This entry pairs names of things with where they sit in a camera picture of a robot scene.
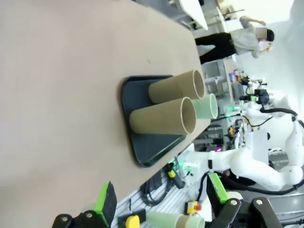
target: black pants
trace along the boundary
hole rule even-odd
[[[197,38],[195,42],[196,45],[215,45],[215,48],[199,57],[201,64],[222,59],[236,53],[229,33],[212,34],[210,36]]]

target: yellow object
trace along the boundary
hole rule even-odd
[[[195,213],[196,210],[195,210],[195,206],[198,205],[198,202],[197,201],[192,201],[192,202],[188,202],[188,206],[187,206],[187,214],[192,214],[192,213]]]
[[[132,215],[129,218],[127,218],[125,222],[126,228],[139,228],[141,226],[139,216],[138,215]]]
[[[176,176],[176,173],[174,172],[174,170],[171,170],[170,172],[168,172],[168,175],[170,178],[174,178]]]

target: table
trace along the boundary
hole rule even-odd
[[[210,123],[150,168],[135,164],[120,108],[132,75],[197,69],[190,31],[129,0],[4,0],[0,226],[51,227],[92,208],[111,180],[120,201]]]
[[[170,3],[176,3],[178,8],[184,11],[185,14],[202,26],[202,28],[208,30],[208,25],[198,0],[178,0],[178,2],[177,0],[171,0]]]

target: white wall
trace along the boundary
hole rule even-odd
[[[295,98],[294,108],[301,109],[301,105],[304,104],[301,90],[301,84],[304,82],[301,68],[304,64],[304,23],[301,15],[304,11],[304,1],[295,0],[294,5],[292,0],[275,3],[274,0],[231,1],[237,10],[245,9],[242,14],[265,20],[267,26],[275,32],[274,49],[271,53],[262,55],[259,59],[253,59],[250,53],[237,57],[245,72],[253,78],[265,78],[269,89],[279,90]],[[271,120],[263,127],[272,136],[271,145],[284,148],[285,140],[291,131],[289,116]]]

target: brown cup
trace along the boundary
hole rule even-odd
[[[191,134],[196,125],[195,110],[188,97],[135,110],[130,126],[139,134]]]
[[[149,86],[149,97],[156,104],[182,97],[201,99],[203,96],[204,82],[197,70],[191,70]]]

